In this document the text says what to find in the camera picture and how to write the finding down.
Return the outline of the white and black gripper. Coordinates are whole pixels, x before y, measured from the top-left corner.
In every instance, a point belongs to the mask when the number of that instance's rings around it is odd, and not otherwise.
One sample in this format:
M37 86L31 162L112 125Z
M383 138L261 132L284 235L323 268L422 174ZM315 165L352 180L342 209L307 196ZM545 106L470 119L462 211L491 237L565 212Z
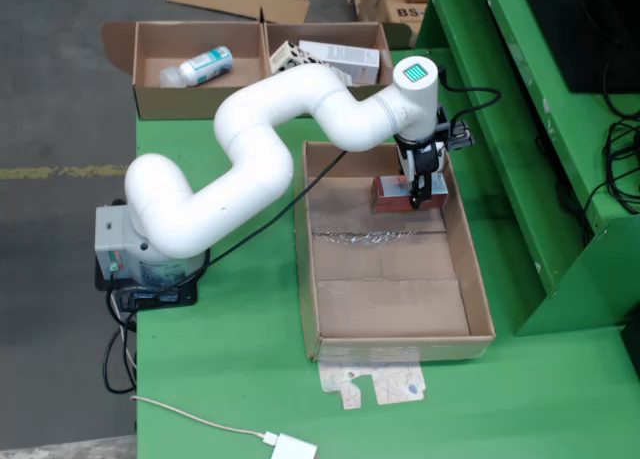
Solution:
M402 173L409 183L409 203L418 210L432 199L432 175L444 163L444 146L436 135L421 141L409 140L400 134L394 136Z

